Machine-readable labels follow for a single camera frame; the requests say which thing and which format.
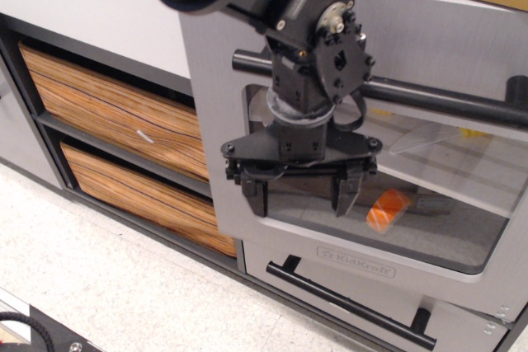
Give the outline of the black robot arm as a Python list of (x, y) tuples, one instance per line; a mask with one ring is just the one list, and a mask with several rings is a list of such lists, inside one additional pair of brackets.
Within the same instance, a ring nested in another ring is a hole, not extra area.
[(356, 22), (354, 0), (161, 0), (179, 12), (223, 12), (247, 22), (266, 39), (272, 84), (272, 122), (222, 147), (226, 176), (242, 189), (252, 211), (267, 214), (267, 187), (281, 177), (332, 178), (332, 207), (346, 215), (382, 148), (358, 134), (362, 119), (339, 124), (346, 97), (365, 113), (361, 86), (374, 59)]

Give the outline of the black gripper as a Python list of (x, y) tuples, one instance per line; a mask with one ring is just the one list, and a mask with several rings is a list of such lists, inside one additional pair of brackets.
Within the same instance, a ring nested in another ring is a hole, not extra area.
[(332, 208), (345, 216), (361, 191), (364, 176), (376, 172), (377, 138), (326, 124), (294, 129), (277, 123), (224, 143), (226, 178), (240, 183), (256, 216), (268, 214), (268, 183), (281, 177), (332, 177)]

